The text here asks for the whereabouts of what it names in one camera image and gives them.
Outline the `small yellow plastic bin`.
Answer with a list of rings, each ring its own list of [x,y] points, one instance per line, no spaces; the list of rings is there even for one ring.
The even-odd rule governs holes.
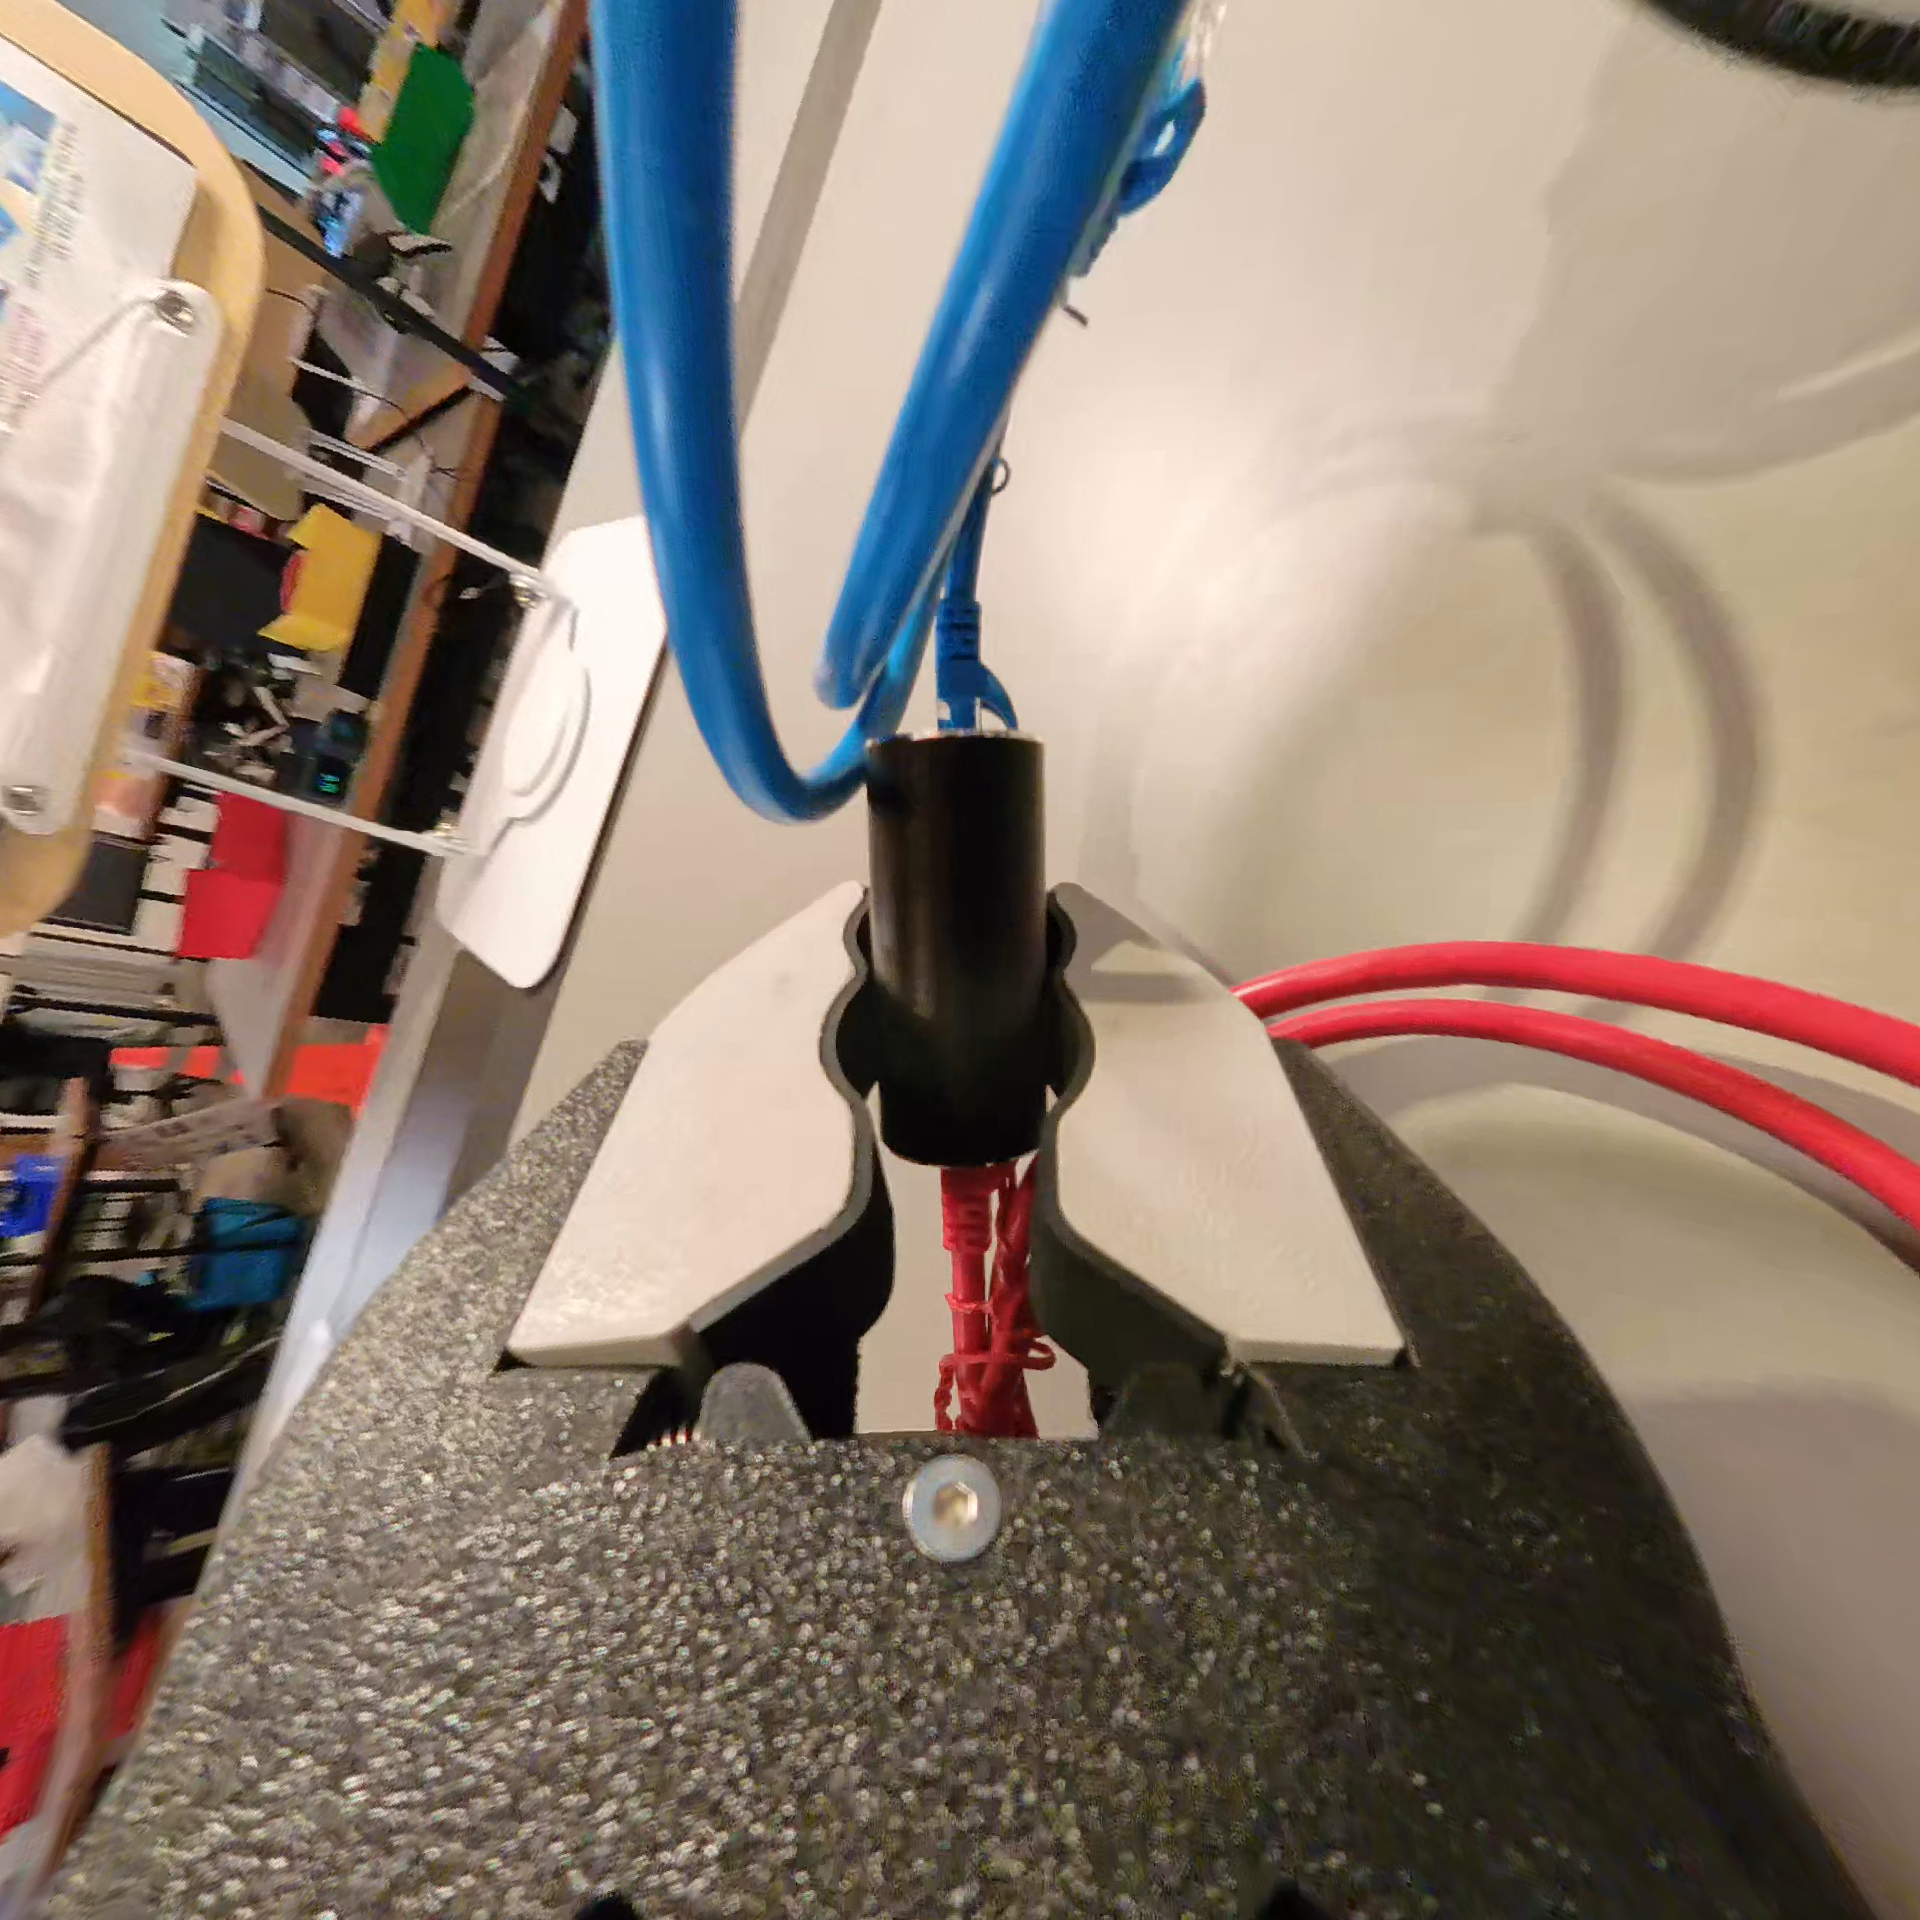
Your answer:
[[[378,568],[381,535],[328,503],[295,520],[280,578],[280,612],[259,638],[308,655],[344,652],[357,635]]]

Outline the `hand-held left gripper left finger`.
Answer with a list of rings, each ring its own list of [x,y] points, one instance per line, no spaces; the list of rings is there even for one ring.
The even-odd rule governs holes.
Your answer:
[[[816,1438],[858,1429],[860,1349],[896,1272],[869,1108],[867,892],[840,882],[697,984],[632,1084],[508,1338],[541,1372],[655,1368],[695,1403],[773,1372]]]

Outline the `long wooden workbench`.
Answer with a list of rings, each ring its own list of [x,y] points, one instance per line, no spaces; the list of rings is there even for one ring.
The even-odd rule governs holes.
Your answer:
[[[419,280],[425,316],[485,360],[501,355],[497,310],[586,46],[586,21],[586,3],[477,4],[474,13],[464,46],[474,122],[429,228],[449,251],[429,259]],[[380,390],[393,407],[376,408],[353,440],[397,461],[401,495],[467,535],[497,430],[513,405],[432,342],[397,344],[391,360],[403,384]],[[293,1086],[364,859],[393,853],[432,868],[434,853],[452,848],[463,778],[449,775],[427,799],[410,803],[403,795],[407,736],[419,722],[429,742],[452,739],[436,701],[419,690],[449,590],[472,572],[495,597],[513,597],[495,565],[432,532],[403,520],[381,520],[378,530],[412,548],[416,572],[370,701],[369,748],[345,803],[290,819],[287,882],[259,949],[251,958],[208,965],[208,1000],[231,1072],[259,1096],[281,1096]]]

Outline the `printed instruction sheet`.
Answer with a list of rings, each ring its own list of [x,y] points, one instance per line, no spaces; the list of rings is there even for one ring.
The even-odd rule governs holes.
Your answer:
[[[188,158],[4,38],[4,440],[173,277],[197,191]]]

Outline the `green plastic bin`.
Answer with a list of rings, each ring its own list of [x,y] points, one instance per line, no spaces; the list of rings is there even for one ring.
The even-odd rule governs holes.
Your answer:
[[[463,59],[416,43],[370,152],[373,179],[410,234],[432,234],[472,126],[474,85]]]

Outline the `teal fabric bag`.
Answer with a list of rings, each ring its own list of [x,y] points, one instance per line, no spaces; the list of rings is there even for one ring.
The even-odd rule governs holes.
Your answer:
[[[189,1248],[188,1302],[194,1311],[273,1307],[305,1263],[306,1221],[277,1205],[208,1198]]]

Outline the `black ethernet port box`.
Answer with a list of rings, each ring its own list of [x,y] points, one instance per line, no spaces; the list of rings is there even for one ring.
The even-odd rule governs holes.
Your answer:
[[[1089,1056],[1044,876],[1044,749],[1018,732],[884,739],[867,814],[880,1135],[932,1168],[1021,1160]]]

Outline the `red plastic bin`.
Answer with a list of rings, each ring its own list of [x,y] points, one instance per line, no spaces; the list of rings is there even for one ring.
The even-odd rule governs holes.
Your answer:
[[[249,959],[280,912],[289,855],[289,816],[257,799],[223,798],[205,856],[185,877],[177,958]]]

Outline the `white sheet stand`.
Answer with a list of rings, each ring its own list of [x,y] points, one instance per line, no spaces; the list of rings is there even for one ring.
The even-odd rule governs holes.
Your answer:
[[[527,566],[212,414],[224,320],[210,291],[138,278],[4,411],[4,850],[89,838],[99,788],[121,752],[159,612],[161,550],[180,547],[178,504],[199,498],[194,434],[260,453],[345,504],[401,520],[495,566],[523,615],[495,722],[451,835],[344,826],[449,861],[436,914],[458,943],[514,987],[557,962],[593,850],[613,807],[659,652],[626,615],[648,559],[639,516],[564,538]]]

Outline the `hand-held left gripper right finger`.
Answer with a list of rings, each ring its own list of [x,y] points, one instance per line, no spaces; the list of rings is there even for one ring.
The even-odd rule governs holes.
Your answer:
[[[1096,1388],[1155,1365],[1391,1366],[1407,1338],[1264,1021],[1185,949],[1055,890],[1063,1084],[1036,1315]]]

